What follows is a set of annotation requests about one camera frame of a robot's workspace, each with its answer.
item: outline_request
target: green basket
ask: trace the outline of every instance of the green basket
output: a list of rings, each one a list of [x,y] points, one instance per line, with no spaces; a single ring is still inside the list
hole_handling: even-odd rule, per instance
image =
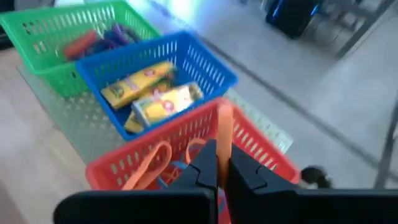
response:
[[[65,44],[87,30],[103,32],[118,22],[134,29],[142,39],[160,36],[124,1],[8,12],[1,15],[0,21],[29,70],[61,96],[76,95],[87,89],[75,63],[62,54]]]

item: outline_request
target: blue basket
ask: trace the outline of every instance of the blue basket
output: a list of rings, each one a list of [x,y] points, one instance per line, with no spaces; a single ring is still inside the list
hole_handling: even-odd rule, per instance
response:
[[[182,85],[196,81],[204,93],[203,99],[138,134],[126,131],[123,126],[131,112],[130,106],[115,111],[103,98],[101,89],[118,79],[165,60],[172,62],[180,71],[174,83]],[[200,41],[185,31],[84,58],[77,61],[76,69],[86,81],[88,88],[93,91],[116,130],[126,141],[133,140],[207,101],[224,95],[229,87],[238,82],[236,75],[210,53]]]

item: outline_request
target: wooden floor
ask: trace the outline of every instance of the wooden floor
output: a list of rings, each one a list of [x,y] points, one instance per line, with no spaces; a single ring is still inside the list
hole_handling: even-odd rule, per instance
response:
[[[52,223],[56,204],[88,190],[85,164],[54,126],[16,66],[0,52],[0,223]]]

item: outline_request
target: orange strap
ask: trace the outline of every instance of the orange strap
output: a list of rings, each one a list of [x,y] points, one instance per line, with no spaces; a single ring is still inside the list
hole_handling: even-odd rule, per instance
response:
[[[190,157],[190,155],[189,155],[190,148],[191,148],[192,146],[194,146],[194,145],[201,145],[201,146],[204,146],[205,144],[206,144],[206,141],[203,140],[203,139],[200,139],[200,138],[193,138],[193,139],[188,143],[187,150],[185,150],[185,160],[187,161],[187,164],[190,164],[190,163],[191,163],[191,157]]]
[[[217,177],[220,187],[224,187],[228,178],[229,159],[232,150],[233,106],[225,101],[218,107],[218,132],[216,154],[218,157]]]
[[[156,152],[164,147],[166,149],[166,158],[159,168],[151,172],[146,172],[149,167],[150,162],[156,155]],[[166,167],[168,166],[170,160],[172,158],[172,146],[167,141],[159,142],[151,152],[146,155],[144,160],[141,162],[141,165],[138,169],[132,174],[132,176],[127,180],[126,184],[124,184],[122,190],[142,190],[148,187],[152,181],[154,181]]]

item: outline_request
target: yellow box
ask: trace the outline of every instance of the yellow box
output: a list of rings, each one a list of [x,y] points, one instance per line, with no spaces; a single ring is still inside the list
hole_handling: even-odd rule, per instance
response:
[[[158,63],[103,88],[101,93],[114,109],[119,109],[137,99],[146,88],[169,75],[172,69],[173,64],[170,62]]]
[[[145,127],[188,108],[203,98],[203,92],[195,82],[176,87],[160,96],[137,100],[132,104],[136,117]]]
[[[140,99],[144,99],[150,96],[157,96],[162,93],[169,91],[171,88],[171,83],[169,80],[160,81],[158,84],[150,87],[146,90],[141,96]],[[135,117],[135,113],[131,111],[129,118],[127,119],[126,123],[124,124],[124,129],[131,131],[133,133],[139,133],[144,128],[142,127],[141,123]]]

